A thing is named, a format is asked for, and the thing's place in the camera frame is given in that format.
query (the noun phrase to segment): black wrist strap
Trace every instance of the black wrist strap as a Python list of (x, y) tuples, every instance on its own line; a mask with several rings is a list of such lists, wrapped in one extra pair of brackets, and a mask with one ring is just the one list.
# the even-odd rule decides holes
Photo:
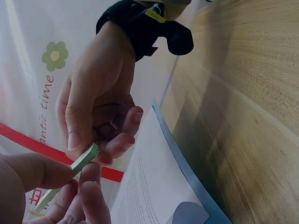
[(163, 7), (155, 10), (146, 8), (133, 0), (121, 0), (108, 8), (96, 25), (96, 34), (102, 26), (112, 21), (127, 34), (135, 50), (136, 61), (151, 56), (157, 48), (153, 44), (158, 37), (167, 39), (168, 50), (175, 55), (185, 55), (192, 51), (191, 31), (176, 21), (166, 21)]

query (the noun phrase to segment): sleeve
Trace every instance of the sleeve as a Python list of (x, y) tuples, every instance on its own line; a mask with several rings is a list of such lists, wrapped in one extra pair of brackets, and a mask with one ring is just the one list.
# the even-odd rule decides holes
[(191, 0), (136, 0), (141, 4), (147, 5), (150, 3), (164, 3), (165, 4), (165, 18), (167, 20), (177, 19), (184, 9), (191, 3)]

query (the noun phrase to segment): wooden table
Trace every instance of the wooden table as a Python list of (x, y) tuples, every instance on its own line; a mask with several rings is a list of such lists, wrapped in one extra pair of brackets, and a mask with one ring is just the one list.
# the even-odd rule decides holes
[(299, 1), (219, 0), (192, 22), (164, 118), (236, 224), (299, 223)]

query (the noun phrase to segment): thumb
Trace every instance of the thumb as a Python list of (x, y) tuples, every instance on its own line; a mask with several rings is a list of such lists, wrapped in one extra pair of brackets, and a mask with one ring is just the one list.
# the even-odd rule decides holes
[(92, 111), (96, 92), (97, 87), (91, 79), (73, 76), (65, 109), (68, 151), (81, 152), (92, 140)]

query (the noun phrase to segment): green paper strip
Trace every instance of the green paper strip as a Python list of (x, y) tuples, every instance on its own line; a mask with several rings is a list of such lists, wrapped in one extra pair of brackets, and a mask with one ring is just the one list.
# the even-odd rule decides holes
[[(99, 147), (96, 144), (93, 144), (76, 161), (74, 161), (73, 164), (71, 164), (73, 177), (77, 175), (91, 160), (93, 160), (98, 155), (98, 153)], [(59, 191), (60, 189), (48, 190), (39, 200), (34, 211), (36, 213), (40, 213)]]

